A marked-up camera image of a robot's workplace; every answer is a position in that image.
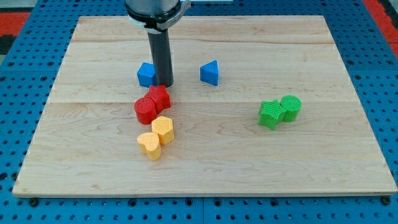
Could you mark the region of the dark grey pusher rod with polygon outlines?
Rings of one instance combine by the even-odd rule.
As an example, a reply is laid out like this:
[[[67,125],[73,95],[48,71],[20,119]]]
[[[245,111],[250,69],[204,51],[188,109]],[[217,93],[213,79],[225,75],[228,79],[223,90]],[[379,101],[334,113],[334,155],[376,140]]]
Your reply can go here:
[[[166,29],[159,34],[148,33],[148,38],[157,85],[170,87],[174,83],[174,75],[170,51],[169,31]]]

